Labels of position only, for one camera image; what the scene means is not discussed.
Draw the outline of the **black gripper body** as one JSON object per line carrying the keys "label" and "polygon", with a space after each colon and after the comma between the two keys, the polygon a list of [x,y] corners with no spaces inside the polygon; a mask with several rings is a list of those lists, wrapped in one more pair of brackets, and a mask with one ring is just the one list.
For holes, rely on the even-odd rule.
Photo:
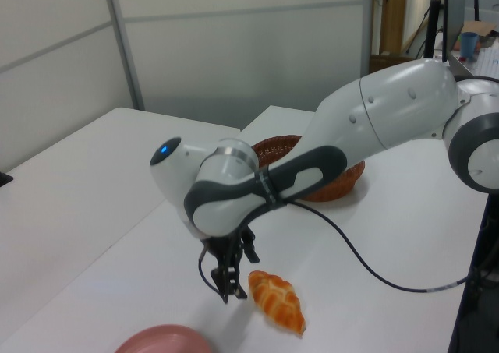
{"label": "black gripper body", "polygon": [[239,235],[211,237],[201,242],[217,260],[219,269],[239,268],[242,256],[242,239]]}

